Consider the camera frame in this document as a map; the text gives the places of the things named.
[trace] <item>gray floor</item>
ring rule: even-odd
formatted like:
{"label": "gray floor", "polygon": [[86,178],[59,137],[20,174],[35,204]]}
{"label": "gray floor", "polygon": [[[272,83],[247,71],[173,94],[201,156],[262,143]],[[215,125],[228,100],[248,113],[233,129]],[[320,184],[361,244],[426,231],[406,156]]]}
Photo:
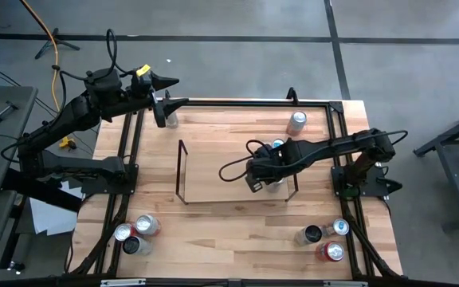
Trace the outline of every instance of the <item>gray floor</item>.
{"label": "gray floor", "polygon": [[[323,0],[29,1],[49,27],[66,33],[148,35],[329,36]],[[459,0],[332,0],[340,37],[459,37]],[[0,32],[39,33],[16,1],[0,1]],[[42,41],[0,40],[0,69],[39,89],[52,105],[53,53],[33,59]],[[72,73],[109,65],[105,44],[78,41],[61,48],[61,67]],[[301,98],[341,99],[331,44],[251,42],[120,42],[126,68],[150,64],[179,77],[175,96],[282,98],[294,86]],[[459,45],[341,45],[352,100],[364,100],[372,127],[406,129],[389,177],[404,184],[391,196],[392,221],[405,275],[459,283],[459,234],[440,225],[459,218],[457,195],[438,157],[418,159],[412,150],[459,119]],[[69,99],[82,91],[67,80]],[[35,107],[27,130],[49,116]],[[79,132],[93,147],[96,135]],[[89,157],[82,151],[72,156]],[[61,273],[69,237],[33,239],[21,277]],[[49,255],[47,246],[57,248]],[[8,277],[0,273],[0,279]]]}

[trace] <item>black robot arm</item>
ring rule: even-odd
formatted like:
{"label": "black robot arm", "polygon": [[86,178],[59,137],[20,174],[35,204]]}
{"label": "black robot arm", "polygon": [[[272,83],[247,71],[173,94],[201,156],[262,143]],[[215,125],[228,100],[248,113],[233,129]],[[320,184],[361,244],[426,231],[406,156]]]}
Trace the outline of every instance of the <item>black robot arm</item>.
{"label": "black robot arm", "polygon": [[245,181],[252,192],[259,191],[266,184],[301,172],[314,162],[335,156],[362,152],[348,169],[347,183],[360,184],[367,171],[376,162],[388,162],[395,155],[389,135],[399,132],[381,132],[376,128],[357,132],[351,136],[339,137],[316,143],[307,140],[288,139],[284,144],[272,149],[268,144],[259,147],[253,158],[247,161]]}
{"label": "black robot arm", "polygon": [[[107,158],[105,161],[91,161],[89,165],[79,160],[69,161],[45,151],[47,147],[72,132],[85,131],[95,127],[100,119],[112,122],[112,117],[137,112],[143,108],[154,111],[155,121],[160,128],[166,126],[166,118],[188,99],[158,101],[155,92],[179,82],[178,79],[160,77],[148,65],[119,75],[116,69],[101,69],[88,72],[84,79],[86,90],[71,100],[51,122],[34,132],[23,135],[16,143],[21,171],[33,178],[43,177],[51,172],[76,172],[107,177],[124,173],[123,161]],[[121,88],[121,77],[131,76],[131,85]]]}

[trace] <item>white paper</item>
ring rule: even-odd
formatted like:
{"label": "white paper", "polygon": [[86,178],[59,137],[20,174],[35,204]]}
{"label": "white paper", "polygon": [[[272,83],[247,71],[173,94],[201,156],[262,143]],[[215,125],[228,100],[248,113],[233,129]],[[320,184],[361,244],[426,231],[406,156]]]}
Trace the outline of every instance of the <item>white paper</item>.
{"label": "white paper", "polygon": [[[61,190],[82,198],[80,187],[70,189],[69,182],[61,183]],[[37,234],[45,230],[47,230],[47,235],[60,234],[72,231],[76,227],[77,213],[49,205],[40,200],[30,199],[29,201]]]}

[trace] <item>wooden table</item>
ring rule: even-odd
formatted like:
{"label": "wooden table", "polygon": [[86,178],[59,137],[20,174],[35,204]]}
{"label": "wooden table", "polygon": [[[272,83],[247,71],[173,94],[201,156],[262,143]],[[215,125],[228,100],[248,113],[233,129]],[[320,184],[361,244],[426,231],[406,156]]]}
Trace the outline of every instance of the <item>wooden table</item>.
{"label": "wooden table", "polygon": [[[344,101],[343,106],[348,133],[369,128],[362,101]],[[284,138],[288,118],[296,110],[299,109],[182,107],[177,111],[180,123],[177,129],[157,128],[153,113],[146,112],[137,157],[138,184],[131,197],[127,221],[153,214],[163,228],[152,240],[152,254],[131,256],[122,252],[118,276],[351,279],[348,257],[341,262],[322,263],[313,256],[315,245],[299,247],[292,241],[303,226],[326,224],[341,217],[339,200],[333,195],[330,180],[331,159],[316,162],[299,173],[300,191],[290,202],[212,202],[186,206],[175,196],[179,140],[186,141],[189,152],[242,153],[247,140],[270,142]],[[308,124],[297,139],[326,140],[325,111],[301,110],[308,114]],[[95,159],[116,155],[123,122],[124,118],[119,117],[112,124],[102,123]],[[96,195],[81,209],[73,237],[71,269],[80,264],[99,239],[107,201],[107,195]],[[401,273],[386,206],[377,199],[362,198],[362,202],[368,238],[392,270]],[[346,249],[344,237],[334,239]],[[110,261],[112,245],[113,239],[108,244],[104,270]],[[355,245],[359,267],[364,272],[362,248],[359,243]]]}

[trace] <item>aluminum can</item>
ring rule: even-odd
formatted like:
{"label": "aluminum can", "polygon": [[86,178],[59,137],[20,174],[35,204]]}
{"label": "aluminum can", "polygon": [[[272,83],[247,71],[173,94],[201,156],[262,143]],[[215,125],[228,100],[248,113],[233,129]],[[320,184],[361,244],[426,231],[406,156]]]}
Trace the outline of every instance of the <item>aluminum can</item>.
{"label": "aluminum can", "polygon": [[315,225],[306,226],[295,234],[295,242],[300,246],[317,243],[322,238],[322,230]]}
{"label": "aluminum can", "polygon": [[325,242],[316,248],[315,255],[321,261],[338,262],[343,260],[344,249],[337,242]]}
{"label": "aluminum can", "polygon": [[286,127],[286,133],[291,136],[298,136],[307,121],[308,116],[304,112],[294,112]]}
{"label": "aluminum can", "polygon": [[326,238],[333,235],[347,235],[349,230],[348,222],[342,218],[337,218],[333,223],[322,226],[322,233]]}
{"label": "aluminum can", "polygon": [[284,144],[284,141],[282,139],[275,139],[272,142],[272,148],[279,147],[280,145]]}
{"label": "aluminum can", "polygon": [[115,239],[118,241],[125,241],[125,239],[136,235],[137,230],[129,223],[122,223],[115,229]]}
{"label": "aluminum can", "polygon": [[152,245],[142,238],[131,236],[125,239],[123,249],[126,254],[148,255],[152,251]]}
{"label": "aluminum can", "polygon": [[142,235],[155,236],[160,232],[160,222],[157,218],[145,214],[137,218],[135,228]]}
{"label": "aluminum can", "polygon": [[170,114],[166,119],[166,126],[168,128],[177,128],[179,125],[179,118],[176,116],[176,112]]}
{"label": "aluminum can", "polygon": [[[284,141],[282,139],[275,139],[273,142],[272,142],[272,148],[276,148],[276,147],[279,147],[280,145],[284,144]],[[281,179],[280,181],[278,181],[277,183],[273,183],[275,185],[279,185],[279,184],[282,184],[284,182],[284,179]]]}

